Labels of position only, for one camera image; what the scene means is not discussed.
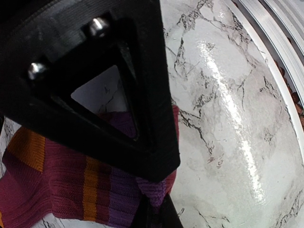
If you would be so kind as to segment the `maroon striped sock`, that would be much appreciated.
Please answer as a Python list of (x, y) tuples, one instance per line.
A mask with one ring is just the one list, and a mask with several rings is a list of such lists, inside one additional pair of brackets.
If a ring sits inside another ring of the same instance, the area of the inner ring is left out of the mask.
[(152, 213), (170, 193), (176, 173), (152, 183), (21, 127), (8, 144), (0, 180), (0, 225), (30, 228), (51, 213), (61, 219), (129, 228), (143, 197)]

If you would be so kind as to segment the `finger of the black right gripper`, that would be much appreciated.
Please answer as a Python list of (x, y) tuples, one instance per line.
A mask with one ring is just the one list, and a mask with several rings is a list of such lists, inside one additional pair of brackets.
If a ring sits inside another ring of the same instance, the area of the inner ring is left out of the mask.
[(0, 112), (160, 182), (180, 165), (158, 0), (3, 0)]

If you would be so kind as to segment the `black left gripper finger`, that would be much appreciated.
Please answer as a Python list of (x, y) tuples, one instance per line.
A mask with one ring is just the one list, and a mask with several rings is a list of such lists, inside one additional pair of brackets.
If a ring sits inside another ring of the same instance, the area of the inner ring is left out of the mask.
[(178, 213), (169, 194), (158, 209), (143, 196), (134, 216), (135, 228), (182, 228)]

